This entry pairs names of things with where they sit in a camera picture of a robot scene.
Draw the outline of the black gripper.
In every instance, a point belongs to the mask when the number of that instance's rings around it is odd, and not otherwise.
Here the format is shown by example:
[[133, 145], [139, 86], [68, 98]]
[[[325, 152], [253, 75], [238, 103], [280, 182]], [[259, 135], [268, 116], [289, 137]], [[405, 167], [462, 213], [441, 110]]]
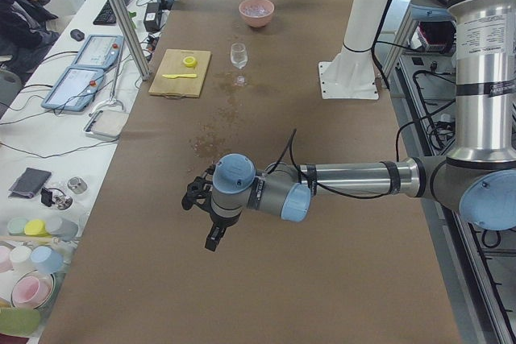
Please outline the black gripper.
[[212, 203], [211, 188], [212, 184], [206, 179], [206, 174], [196, 176], [187, 185], [185, 195], [181, 199], [181, 205], [184, 210], [190, 210], [193, 206], [197, 206], [209, 214], [212, 227], [206, 236], [205, 248], [209, 251], [216, 251], [227, 228], [233, 226], [239, 220], [240, 211], [230, 210], [227, 212], [225, 209], [221, 209], [218, 213], [215, 210], [215, 204]]

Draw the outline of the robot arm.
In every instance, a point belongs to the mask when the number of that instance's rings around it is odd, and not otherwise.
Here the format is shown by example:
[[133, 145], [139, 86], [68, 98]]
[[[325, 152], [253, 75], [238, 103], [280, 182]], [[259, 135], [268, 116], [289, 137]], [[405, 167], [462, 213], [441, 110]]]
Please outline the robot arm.
[[285, 164], [264, 170], [225, 155], [187, 186], [181, 204], [207, 212], [215, 250], [243, 209], [300, 222], [320, 193], [368, 200], [425, 197], [486, 230], [515, 225], [515, 0], [411, 0], [416, 17], [456, 21], [456, 134], [441, 156], [369, 164]]

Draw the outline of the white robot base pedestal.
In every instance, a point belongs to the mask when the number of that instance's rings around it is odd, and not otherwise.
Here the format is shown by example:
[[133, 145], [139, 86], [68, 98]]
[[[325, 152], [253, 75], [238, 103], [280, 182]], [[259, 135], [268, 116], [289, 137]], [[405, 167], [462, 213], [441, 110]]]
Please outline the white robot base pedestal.
[[387, 9], [388, 0], [353, 0], [340, 53], [318, 64], [324, 99], [378, 99], [372, 53]]

